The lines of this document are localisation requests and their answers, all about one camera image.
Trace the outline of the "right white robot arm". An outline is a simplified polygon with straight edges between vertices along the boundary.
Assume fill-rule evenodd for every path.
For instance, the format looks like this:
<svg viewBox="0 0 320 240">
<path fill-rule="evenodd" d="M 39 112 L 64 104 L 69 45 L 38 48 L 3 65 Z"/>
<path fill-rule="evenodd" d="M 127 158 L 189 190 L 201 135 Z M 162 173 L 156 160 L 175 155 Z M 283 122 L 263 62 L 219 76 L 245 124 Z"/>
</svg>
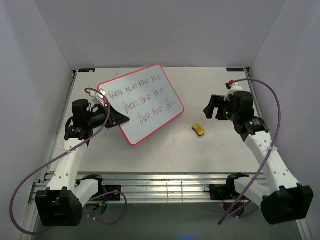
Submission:
<svg viewBox="0 0 320 240">
<path fill-rule="evenodd" d="M 304 219 L 310 209 L 314 193 L 303 186 L 289 171 L 276 147 L 265 121 L 255 116 L 254 98 L 248 91 L 236 91 L 229 96 L 212 95 L 203 110 L 206 118 L 231 121 L 262 168 L 267 186 L 245 173 L 234 173 L 226 183 L 211 187 L 211 195 L 221 199 L 248 199 L 260 207 L 264 219 L 270 224 L 280 224 Z"/>
</svg>

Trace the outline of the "yellow whiteboard eraser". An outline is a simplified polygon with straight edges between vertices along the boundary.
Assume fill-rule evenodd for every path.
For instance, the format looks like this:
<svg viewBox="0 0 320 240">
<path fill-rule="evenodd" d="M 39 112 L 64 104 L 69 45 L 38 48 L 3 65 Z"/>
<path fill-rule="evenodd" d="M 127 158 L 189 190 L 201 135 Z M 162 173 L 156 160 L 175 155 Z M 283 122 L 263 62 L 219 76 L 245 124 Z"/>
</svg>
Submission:
<svg viewBox="0 0 320 240">
<path fill-rule="evenodd" d="M 191 128 L 196 132 L 196 134 L 199 137 L 201 137 L 201 136 L 203 136 L 205 134 L 205 130 L 200 126 L 199 123 L 193 124 Z"/>
</svg>

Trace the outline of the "pink framed whiteboard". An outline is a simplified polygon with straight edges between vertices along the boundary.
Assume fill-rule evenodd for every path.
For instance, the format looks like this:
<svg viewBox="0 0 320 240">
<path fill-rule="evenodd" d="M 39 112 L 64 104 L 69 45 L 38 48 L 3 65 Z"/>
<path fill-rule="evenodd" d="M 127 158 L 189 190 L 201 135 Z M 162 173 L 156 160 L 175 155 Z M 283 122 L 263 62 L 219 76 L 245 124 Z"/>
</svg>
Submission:
<svg viewBox="0 0 320 240">
<path fill-rule="evenodd" d="M 129 118 L 120 124 L 127 142 L 135 146 L 185 111 L 164 69 L 155 64 L 102 82 L 97 89 L 110 105 Z"/>
</svg>

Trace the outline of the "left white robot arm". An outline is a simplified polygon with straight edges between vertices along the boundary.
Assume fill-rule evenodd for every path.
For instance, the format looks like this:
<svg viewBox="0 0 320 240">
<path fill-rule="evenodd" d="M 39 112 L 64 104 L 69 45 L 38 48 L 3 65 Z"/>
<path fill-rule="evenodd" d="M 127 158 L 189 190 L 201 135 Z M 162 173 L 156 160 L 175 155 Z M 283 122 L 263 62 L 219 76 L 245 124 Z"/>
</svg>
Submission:
<svg viewBox="0 0 320 240">
<path fill-rule="evenodd" d="M 121 186 L 103 185 L 98 174 L 77 180 L 82 158 L 87 151 L 94 129 L 113 128 L 130 120 L 112 106 L 95 104 L 87 99 L 72 103 L 72 117 L 65 125 L 64 156 L 59 159 L 53 177 L 44 190 L 35 195 L 41 223 L 45 227 L 78 226 L 83 208 L 94 199 L 104 212 L 109 201 L 120 200 Z"/>
</svg>

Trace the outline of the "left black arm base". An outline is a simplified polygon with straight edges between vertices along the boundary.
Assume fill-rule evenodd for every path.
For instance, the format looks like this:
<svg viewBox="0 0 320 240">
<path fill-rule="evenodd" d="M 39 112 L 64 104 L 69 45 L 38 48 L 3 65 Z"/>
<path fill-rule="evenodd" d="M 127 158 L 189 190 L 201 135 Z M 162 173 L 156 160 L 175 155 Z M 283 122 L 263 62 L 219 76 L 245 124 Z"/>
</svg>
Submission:
<svg viewBox="0 0 320 240">
<path fill-rule="evenodd" d="M 98 192 L 93 195 L 90 201 L 119 201 L 121 199 L 121 185 L 101 185 Z"/>
</svg>

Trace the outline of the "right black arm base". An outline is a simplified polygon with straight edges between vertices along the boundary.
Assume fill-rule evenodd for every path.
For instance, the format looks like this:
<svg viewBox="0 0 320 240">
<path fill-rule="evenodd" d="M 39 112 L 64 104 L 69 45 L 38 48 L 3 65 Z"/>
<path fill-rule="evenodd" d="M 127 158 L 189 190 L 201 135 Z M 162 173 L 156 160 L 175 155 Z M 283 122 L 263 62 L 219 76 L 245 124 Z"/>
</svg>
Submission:
<svg viewBox="0 0 320 240">
<path fill-rule="evenodd" d="M 229 190 L 226 184 L 209 184 L 204 187 L 203 191 L 209 194 L 209 198 L 212 201 L 235 200 L 240 195 Z"/>
</svg>

